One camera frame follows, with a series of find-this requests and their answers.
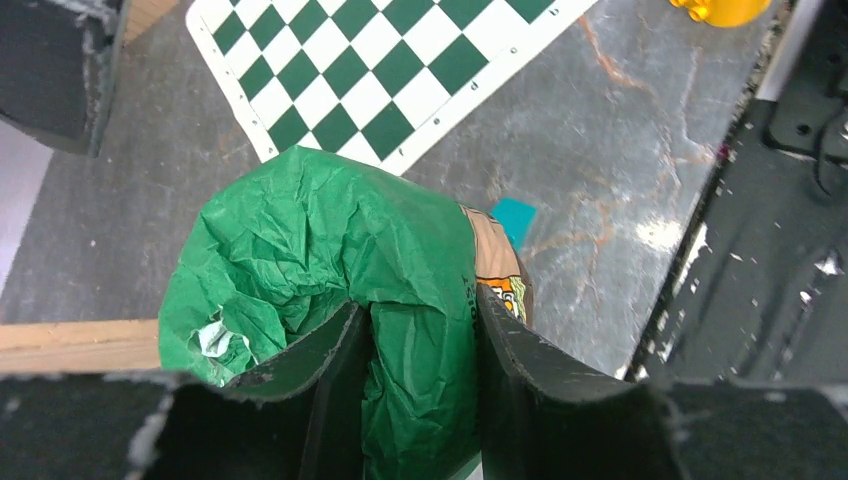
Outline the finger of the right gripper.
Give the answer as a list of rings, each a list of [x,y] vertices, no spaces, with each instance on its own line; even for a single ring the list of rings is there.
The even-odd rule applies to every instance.
[[[2,2],[2,121],[54,150],[98,156],[129,12],[127,1]]]

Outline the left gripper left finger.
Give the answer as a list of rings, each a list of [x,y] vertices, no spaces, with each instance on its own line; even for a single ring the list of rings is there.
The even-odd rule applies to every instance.
[[[370,316],[345,303],[223,387],[182,372],[3,374],[5,479],[357,479]]]

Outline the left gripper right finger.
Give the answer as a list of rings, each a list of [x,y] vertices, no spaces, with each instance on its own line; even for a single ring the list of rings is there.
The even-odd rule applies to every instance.
[[[630,383],[584,364],[477,288],[487,479],[843,479],[847,389]]]

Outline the green roll orange label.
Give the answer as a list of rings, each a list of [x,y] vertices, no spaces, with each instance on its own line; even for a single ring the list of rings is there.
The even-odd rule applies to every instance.
[[[201,208],[158,314],[163,367],[222,386],[347,301],[376,351],[360,401],[366,479],[448,479],[480,450],[476,289],[532,324],[533,289],[488,213],[294,146]]]

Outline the wooden shelf unit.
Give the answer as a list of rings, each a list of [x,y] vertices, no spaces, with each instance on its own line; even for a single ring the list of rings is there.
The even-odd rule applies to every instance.
[[[132,1],[98,156],[1,119],[1,367],[151,368],[181,217],[175,110],[183,37],[169,3]]]

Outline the teal small block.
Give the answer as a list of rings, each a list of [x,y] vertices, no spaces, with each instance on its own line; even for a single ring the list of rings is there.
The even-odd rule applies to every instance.
[[[516,251],[522,249],[536,213],[534,206],[508,197],[500,199],[491,210],[491,216],[501,224]]]

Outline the green white chessboard mat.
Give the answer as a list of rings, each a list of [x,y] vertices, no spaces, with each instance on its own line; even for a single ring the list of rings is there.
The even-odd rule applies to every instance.
[[[186,27],[258,158],[292,146],[400,175],[586,1],[196,1]]]

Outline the yellow toy piece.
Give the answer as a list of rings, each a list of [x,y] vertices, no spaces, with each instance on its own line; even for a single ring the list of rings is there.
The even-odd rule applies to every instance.
[[[670,0],[675,8],[688,12],[694,22],[718,28],[735,28],[759,17],[770,0]]]

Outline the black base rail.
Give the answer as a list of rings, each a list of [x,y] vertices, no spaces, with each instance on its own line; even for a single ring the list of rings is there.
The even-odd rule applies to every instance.
[[[723,147],[630,380],[847,380],[847,5],[809,17]]]

